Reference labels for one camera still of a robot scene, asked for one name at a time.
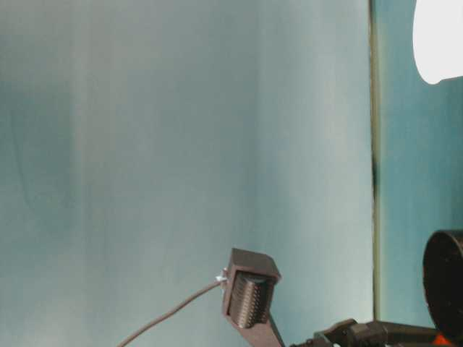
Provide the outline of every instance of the ribbed cylinder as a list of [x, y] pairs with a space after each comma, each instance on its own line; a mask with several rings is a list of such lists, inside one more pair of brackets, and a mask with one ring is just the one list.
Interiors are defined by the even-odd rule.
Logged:
[[238, 273], [230, 301], [230, 317], [241, 328], [250, 328], [268, 319], [275, 280], [251, 273]]

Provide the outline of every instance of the orange part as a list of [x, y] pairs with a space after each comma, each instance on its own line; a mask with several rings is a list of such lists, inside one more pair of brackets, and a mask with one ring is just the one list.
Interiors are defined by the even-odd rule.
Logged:
[[453, 343], [447, 340], [441, 333], [439, 333], [434, 339], [433, 345], [453, 345]]

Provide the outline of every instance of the white lamp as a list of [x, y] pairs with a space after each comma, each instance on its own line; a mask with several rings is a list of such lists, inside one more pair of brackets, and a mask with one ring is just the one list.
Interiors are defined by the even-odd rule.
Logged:
[[413, 54], [431, 85], [463, 76], [463, 0], [417, 0]]

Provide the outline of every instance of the gray wire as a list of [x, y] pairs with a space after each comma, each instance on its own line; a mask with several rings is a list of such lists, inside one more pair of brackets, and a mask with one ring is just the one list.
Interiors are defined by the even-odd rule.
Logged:
[[156, 318], [155, 320], [152, 320], [148, 324], [144, 325], [141, 327], [139, 330], [135, 331], [131, 336], [123, 340], [117, 347], [125, 347], [129, 343], [131, 343], [134, 339], [136, 339], [138, 336], [142, 335], [146, 330], [151, 329], [155, 325], [163, 322], [164, 320], [167, 320], [168, 318], [172, 317], [174, 314], [176, 314], [178, 311], [183, 309], [185, 306], [187, 306], [191, 301], [197, 299], [199, 296], [202, 296], [203, 294], [206, 294], [208, 291], [211, 289], [214, 289], [215, 287], [220, 286], [222, 283], [221, 280], [217, 280], [213, 283], [211, 283], [209, 286], [201, 289], [200, 291], [197, 291], [191, 296], [188, 296], [184, 301], [182, 301], [180, 304], [175, 306], [173, 309], [171, 309], [169, 312], [163, 314], [162, 316]]

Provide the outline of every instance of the black cylinder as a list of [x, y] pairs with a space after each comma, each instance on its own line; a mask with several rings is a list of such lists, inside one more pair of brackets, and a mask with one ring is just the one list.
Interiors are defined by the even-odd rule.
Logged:
[[436, 327], [463, 343], [463, 231], [436, 231], [423, 258], [426, 302]]

